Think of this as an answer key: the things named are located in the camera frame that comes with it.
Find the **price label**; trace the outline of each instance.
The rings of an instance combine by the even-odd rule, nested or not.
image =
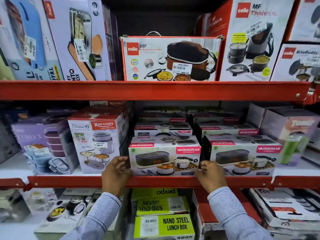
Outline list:
[[[49,156],[51,153],[48,147],[38,148],[34,150],[36,156]]]
[[[93,148],[108,148],[108,143],[94,141],[94,142],[92,142],[92,147]]]
[[[320,67],[320,56],[308,57],[304,65],[308,67]]]
[[[24,36],[23,54],[26,58],[36,60],[37,41],[29,36]]]
[[[73,44],[77,52],[78,61],[88,62],[89,59],[85,41],[83,39],[74,39]]]
[[[171,212],[186,210],[186,208],[184,207],[184,202],[182,197],[168,198],[168,203],[169,203],[169,210]]]
[[[299,142],[301,141],[302,136],[289,136],[288,141]]]
[[[174,62],[172,64],[172,72],[178,74],[191,74],[192,64]]]
[[[142,216],[140,226],[140,237],[158,236],[158,216]]]
[[[248,27],[245,31],[247,38],[257,35],[258,33],[267,29],[267,23],[265,21],[259,21]]]

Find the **human hand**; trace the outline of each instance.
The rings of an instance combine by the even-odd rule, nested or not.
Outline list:
[[[102,172],[102,192],[108,192],[116,197],[123,193],[126,182],[131,177],[130,161],[127,156],[117,156]]]
[[[195,175],[203,188],[210,194],[221,187],[227,186],[226,177],[222,166],[213,161],[201,161],[200,170],[195,171]]]

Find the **striped shirt sleeve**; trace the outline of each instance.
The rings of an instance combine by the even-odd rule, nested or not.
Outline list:
[[[116,218],[120,200],[110,193],[102,193],[91,208],[85,221],[60,240],[101,240]]]
[[[214,216],[230,240],[272,240],[270,232],[249,217],[229,187],[221,187],[208,196]]]

